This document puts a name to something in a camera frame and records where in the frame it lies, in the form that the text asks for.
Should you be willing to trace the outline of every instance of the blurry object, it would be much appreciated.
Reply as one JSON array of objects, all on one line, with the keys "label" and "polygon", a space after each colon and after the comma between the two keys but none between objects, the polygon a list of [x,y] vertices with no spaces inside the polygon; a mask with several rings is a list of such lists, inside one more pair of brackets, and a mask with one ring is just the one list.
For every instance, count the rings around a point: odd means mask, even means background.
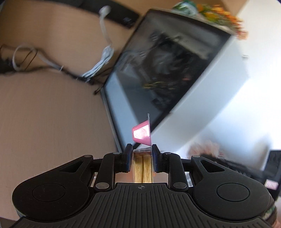
[{"label": "blurry object", "polygon": [[268,184],[266,187],[276,200],[281,191],[281,150],[270,151],[264,172],[266,174],[265,183]]},{"label": "blurry object", "polygon": [[275,220],[274,224],[272,225],[273,228],[281,228],[281,224],[278,220]]},{"label": "blurry object", "polygon": [[173,10],[186,15],[196,15],[198,13],[196,5],[192,1],[179,2],[173,7]]},{"label": "blurry object", "polygon": [[207,4],[197,4],[197,10],[200,15],[204,16],[208,21],[221,26],[226,26],[235,32],[239,40],[245,40],[248,32],[242,30],[241,19],[232,16],[230,12],[225,11],[220,5],[210,6]]},{"label": "blurry object", "polygon": [[213,143],[210,140],[205,142],[204,144],[193,144],[188,151],[188,159],[191,158],[192,155],[202,155],[207,154],[212,157],[219,157],[219,145],[217,143]]}]

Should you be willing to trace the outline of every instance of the white cable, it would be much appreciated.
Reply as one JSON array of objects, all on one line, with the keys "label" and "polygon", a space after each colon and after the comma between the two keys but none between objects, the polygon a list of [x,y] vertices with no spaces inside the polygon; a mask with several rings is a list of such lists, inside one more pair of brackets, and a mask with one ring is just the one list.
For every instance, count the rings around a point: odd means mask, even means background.
[{"label": "white cable", "polygon": [[[13,54],[13,57],[12,57],[12,65],[13,65],[13,68],[16,70],[16,71],[20,71],[21,68],[17,66],[16,62],[15,62],[15,55],[16,55],[16,52],[21,49],[21,48],[29,48],[30,51],[36,53],[37,50],[35,49],[35,47],[33,47],[32,45],[29,45],[29,44],[21,44],[19,46],[17,46],[17,48],[15,49],[14,51],[14,54]],[[38,57],[43,61],[45,62],[46,64],[50,65],[51,67],[57,69],[57,70],[62,70],[63,66],[59,66],[51,61],[49,61],[48,59],[45,58],[45,56],[43,56],[42,54],[40,53],[37,53]]]},{"label": "white cable", "polygon": [[107,34],[105,23],[104,23],[104,18],[110,13],[110,6],[104,6],[100,9],[99,11],[99,23],[101,26],[101,31],[103,33],[104,38],[108,42],[108,46],[106,46],[103,50],[103,53],[101,55],[101,60],[89,71],[86,73],[82,74],[82,77],[87,77],[88,81],[93,77],[105,64],[108,63],[108,61],[112,58],[114,49],[111,47],[111,40]]}]

